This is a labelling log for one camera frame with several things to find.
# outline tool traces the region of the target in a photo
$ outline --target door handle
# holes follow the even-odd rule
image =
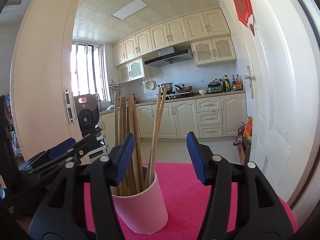
[[[247,65],[247,70],[249,75],[245,75],[244,79],[249,79],[250,80],[250,88],[251,88],[251,98],[253,99],[253,87],[252,87],[252,76],[251,76],[251,71],[249,65]]]

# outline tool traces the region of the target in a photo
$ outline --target pink cup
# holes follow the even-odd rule
[[[156,172],[153,183],[145,191],[129,197],[112,197],[118,215],[137,234],[151,235],[168,222],[168,213]]]

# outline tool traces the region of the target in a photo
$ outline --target countertop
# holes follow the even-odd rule
[[[243,89],[243,90],[238,90],[238,91],[220,92],[220,93],[205,94],[205,95],[200,95],[198,93],[198,94],[195,94],[193,97],[169,99],[169,100],[166,100],[165,102],[169,103],[169,102],[192,100],[192,99],[198,99],[198,98],[220,97],[220,96],[225,96],[225,95],[233,95],[233,94],[241,94],[241,93],[245,93],[245,90]],[[136,106],[153,105],[153,104],[156,104],[156,102],[155,102],[156,100],[157,100],[157,98],[148,99],[148,100],[139,100],[139,103],[136,104]],[[100,115],[109,114],[112,112],[114,112],[114,110],[103,111],[103,112],[100,112]]]

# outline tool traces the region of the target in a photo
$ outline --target ceiling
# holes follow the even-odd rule
[[[111,15],[133,0],[79,0],[73,37],[115,44],[117,41],[178,15],[219,6],[218,0],[143,0],[149,6],[118,20]]]

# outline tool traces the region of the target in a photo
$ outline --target plate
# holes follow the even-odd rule
[[[152,90],[155,87],[155,84],[152,80],[149,80],[146,82],[145,86],[146,86],[146,89]]]

